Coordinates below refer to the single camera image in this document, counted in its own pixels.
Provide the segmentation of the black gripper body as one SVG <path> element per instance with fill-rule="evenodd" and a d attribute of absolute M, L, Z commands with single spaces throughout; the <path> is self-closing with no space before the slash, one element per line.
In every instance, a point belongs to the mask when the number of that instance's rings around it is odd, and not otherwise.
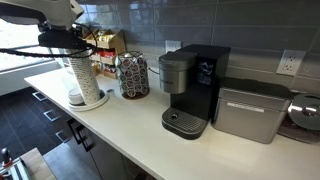
<path fill-rule="evenodd" d="M 87 43 L 80 39 L 73 30 L 52 29 L 48 25 L 39 25 L 39 45 L 50 48 L 80 49 L 87 47 Z"/>

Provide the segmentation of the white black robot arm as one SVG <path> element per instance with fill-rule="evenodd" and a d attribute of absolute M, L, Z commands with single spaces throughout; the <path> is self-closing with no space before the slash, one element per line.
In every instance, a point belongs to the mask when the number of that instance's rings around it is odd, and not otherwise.
<path fill-rule="evenodd" d="M 76 0 L 0 0 L 0 18 L 18 25 L 42 26 L 42 47 L 85 49 L 72 25 L 84 13 Z"/>

